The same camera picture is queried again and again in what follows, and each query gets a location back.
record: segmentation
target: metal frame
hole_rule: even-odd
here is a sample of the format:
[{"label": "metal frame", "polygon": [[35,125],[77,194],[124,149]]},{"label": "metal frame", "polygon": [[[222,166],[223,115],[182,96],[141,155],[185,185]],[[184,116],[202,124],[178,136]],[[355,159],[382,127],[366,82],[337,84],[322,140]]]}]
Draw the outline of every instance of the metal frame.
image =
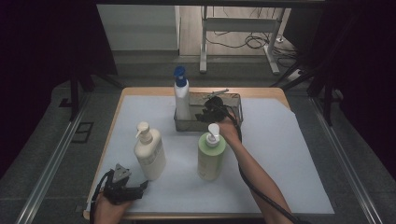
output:
[{"label": "metal frame", "polygon": [[202,17],[202,44],[200,55],[200,73],[206,73],[206,32],[255,32],[255,33],[272,33],[270,43],[264,46],[265,55],[271,66],[274,75],[279,74],[279,68],[273,56],[274,44],[280,24],[285,13],[285,8],[281,8],[276,20],[270,19],[242,19],[242,18],[208,18],[207,6],[204,6],[204,15]]},{"label": "metal frame", "polygon": [[35,184],[35,187],[32,190],[32,193],[29,195],[25,205],[23,206],[18,219],[15,223],[32,223],[33,219],[35,218],[35,214],[38,211],[41,203],[44,200],[44,196],[47,193],[47,190],[50,187],[50,183],[55,176],[59,165],[64,158],[64,153],[66,152],[72,138],[73,134],[75,133],[79,122],[85,112],[87,107],[88,101],[90,99],[91,94],[87,93],[84,94],[81,100],[81,105],[79,111],[77,112],[75,119],[69,121],[66,131],[62,136],[61,141],[59,142],[58,146],[55,148],[54,152],[52,153],[49,161],[41,174],[40,178]]},{"label": "metal frame", "polygon": [[326,119],[322,116],[322,109],[320,103],[317,98],[309,98],[311,104],[315,108],[315,112],[318,116],[318,120],[320,125],[322,126],[324,132],[326,133],[327,138],[329,139],[330,144],[332,145],[332,149],[340,163],[341,168],[344,170],[346,175],[346,179],[349,182],[349,185],[352,187],[356,198],[361,204],[361,209],[363,210],[364,215],[366,215],[367,220],[371,224],[382,224],[382,220],[378,212],[376,211],[375,204],[368,194],[366,188],[361,183],[358,174],[353,168],[352,163],[349,160],[348,155],[346,154],[343,146],[340,143],[340,140],[337,137],[332,126],[330,126]]}]

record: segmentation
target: black cable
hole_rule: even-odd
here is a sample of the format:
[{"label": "black cable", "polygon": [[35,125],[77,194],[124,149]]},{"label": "black cable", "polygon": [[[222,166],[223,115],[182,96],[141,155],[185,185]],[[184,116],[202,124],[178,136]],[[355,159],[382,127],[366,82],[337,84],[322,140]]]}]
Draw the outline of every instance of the black cable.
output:
[{"label": "black cable", "polygon": [[224,46],[224,47],[231,48],[231,49],[239,49],[239,48],[242,48],[242,47],[244,47],[244,46],[246,45],[246,43],[245,43],[245,44],[243,44],[243,45],[241,45],[241,46],[229,46],[229,45],[221,44],[221,43],[218,43],[218,42],[210,41],[210,40],[208,40],[207,38],[206,38],[206,41],[209,42],[209,43],[211,43],[211,44],[222,45],[222,46]]},{"label": "black cable", "polygon": [[251,12],[250,12],[250,15],[248,16],[249,18],[251,18],[251,15],[253,15],[253,12],[254,11],[256,11],[256,9],[258,10],[258,8],[257,7],[255,7]]},{"label": "black cable", "polygon": [[[250,45],[250,44],[249,44],[250,41],[255,41],[255,42],[257,42],[257,43],[259,44],[259,46],[258,46],[258,47],[254,47],[254,46]],[[265,44],[268,44],[268,42],[267,42],[265,39],[263,39],[263,38],[260,37],[260,36],[253,35],[253,33],[250,33],[250,35],[248,35],[248,36],[245,38],[245,43],[246,43],[251,49],[261,49],[262,47],[265,46]]]},{"label": "black cable", "polygon": [[[233,126],[235,127],[236,131],[238,132],[238,137],[239,140],[242,142],[242,131],[241,131],[241,127],[238,125],[238,121],[236,118],[235,113],[234,117],[231,116],[231,114],[227,111],[224,110],[223,108],[221,108],[220,106],[214,105],[214,107],[216,107],[218,110],[220,110],[225,116],[227,116],[228,118],[230,118],[230,120],[233,122]],[[247,186],[253,191],[255,192],[261,199],[263,199],[265,202],[269,203],[271,206],[273,206],[278,212],[280,212],[283,216],[285,216],[288,220],[290,220],[292,223],[294,224],[299,224],[299,223],[309,223],[309,222],[303,222],[300,221],[298,218],[294,217],[292,214],[290,214],[288,211],[286,211],[282,206],[280,206],[279,204],[277,204],[276,202],[274,202],[271,198],[269,198],[268,196],[266,196],[265,194],[263,194],[261,191],[259,191],[256,187],[254,187],[254,185],[247,179],[247,177],[245,176],[244,172],[242,171],[239,163],[238,163],[238,169],[239,169],[239,173],[242,176],[242,179],[244,180],[244,182],[247,184]]]},{"label": "black cable", "polygon": [[106,177],[108,177],[108,175],[110,174],[111,171],[105,173],[102,176],[102,179],[99,181],[99,184],[96,186],[95,192],[92,195],[91,198],[91,210],[90,210],[90,223],[93,224],[95,222],[94,218],[95,218],[95,204],[96,204],[96,199],[98,198],[99,195],[99,191],[100,188],[102,187],[102,183],[105,180]]},{"label": "black cable", "polygon": [[[265,41],[266,41],[267,43],[269,43],[269,42],[270,42],[270,37],[269,37],[269,35],[266,34],[266,33],[262,33],[262,34],[265,36]],[[278,47],[274,46],[274,51],[277,51],[277,50],[283,50],[283,51],[288,51],[288,52],[295,52],[295,53],[299,54],[299,50],[297,50],[297,49],[281,49],[281,48],[278,48]]]},{"label": "black cable", "polygon": [[271,19],[273,19],[273,18],[274,18],[275,10],[276,10],[276,7],[274,7],[273,16],[271,17]]},{"label": "black cable", "polygon": [[227,34],[229,34],[231,31],[227,31],[227,32],[223,32],[223,33],[221,33],[221,34],[216,34],[216,31],[214,31],[213,33],[215,34],[215,35],[227,35]]},{"label": "black cable", "polygon": [[225,14],[227,17],[230,17],[230,16],[227,14],[227,12],[225,12],[225,7],[223,7],[223,12],[224,12],[224,14]]},{"label": "black cable", "polygon": [[262,7],[259,8],[259,13],[258,13],[258,15],[257,15],[257,18],[259,18],[261,14],[262,14]]}]

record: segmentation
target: metal rail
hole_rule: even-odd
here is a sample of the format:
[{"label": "metal rail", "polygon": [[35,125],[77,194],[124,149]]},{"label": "metal rail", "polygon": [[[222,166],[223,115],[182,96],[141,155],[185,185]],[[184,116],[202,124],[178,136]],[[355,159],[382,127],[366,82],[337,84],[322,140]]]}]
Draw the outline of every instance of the metal rail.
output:
[{"label": "metal rail", "polygon": [[355,195],[361,204],[361,209],[363,210],[364,215],[366,215],[367,220],[371,224],[382,224],[381,217],[375,209],[375,205],[370,195],[367,193],[366,188],[361,183],[361,180],[358,177],[355,169],[353,168],[352,163],[350,162],[346,152],[344,151],[343,146],[341,145],[334,129],[328,125],[325,118],[322,116],[322,109],[318,102],[318,99],[310,98],[311,104],[315,108],[315,112],[320,121],[320,125],[325,131],[328,139],[330,140],[330,144],[332,145],[332,149],[335,152],[337,159],[340,162],[341,167],[344,170],[346,178],[349,182],[349,185],[352,187]]},{"label": "metal rail", "polygon": [[73,121],[70,121],[67,125],[67,129],[62,136],[61,141],[58,146],[55,148],[52,153],[49,161],[41,174],[38,181],[35,183],[35,187],[33,188],[29,198],[27,199],[24,207],[22,208],[20,215],[15,223],[32,223],[35,214],[37,213],[40,204],[43,202],[44,196],[47,193],[47,190],[50,187],[50,183],[55,176],[59,165],[62,162],[64,157],[64,153],[66,152],[70,141],[72,140],[73,134],[75,133],[79,122],[85,112],[88,101],[90,99],[91,94],[85,93],[81,100],[80,110],[78,111],[76,117]]}]

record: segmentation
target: blue-capped bottle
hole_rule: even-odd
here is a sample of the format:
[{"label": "blue-capped bottle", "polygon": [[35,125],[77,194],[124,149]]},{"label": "blue-capped bottle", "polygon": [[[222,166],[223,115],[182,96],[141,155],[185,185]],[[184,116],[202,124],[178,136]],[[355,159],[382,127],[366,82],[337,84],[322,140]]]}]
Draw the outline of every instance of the blue-capped bottle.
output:
[{"label": "blue-capped bottle", "polygon": [[174,72],[177,120],[191,120],[190,85],[185,72],[186,69],[183,66],[176,67]]}]

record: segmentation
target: human arm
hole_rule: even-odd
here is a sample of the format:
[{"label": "human arm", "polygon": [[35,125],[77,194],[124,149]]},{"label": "human arm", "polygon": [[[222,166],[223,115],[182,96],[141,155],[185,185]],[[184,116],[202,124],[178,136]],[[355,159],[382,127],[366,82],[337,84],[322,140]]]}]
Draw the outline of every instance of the human arm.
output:
[{"label": "human arm", "polygon": [[[225,138],[228,145],[233,150],[233,153],[238,160],[239,166],[242,172],[245,174],[247,180],[256,189],[268,196],[270,199],[272,199],[272,201],[279,204],[283,209],[290,213],[289,206],[286,203],[282,192],[271,176],[269,176],[265,170],[262,169],[262,167],[242,145],[232,121],[226,118],[224,121],[219,122],[218,125],[220,127],[220,134]],[[267,224],[292,223],[289,219],[278,212],[272,205],[263,200],[252,190],[251,194],[256,204],[262,211],[262,215]]]},{"label": "human arm", "polygon": [[132,202],[112,204],[104,195],[99,193],[95,204],[94,220],[95,224],[117,224],[122,219],[126,209]]}]

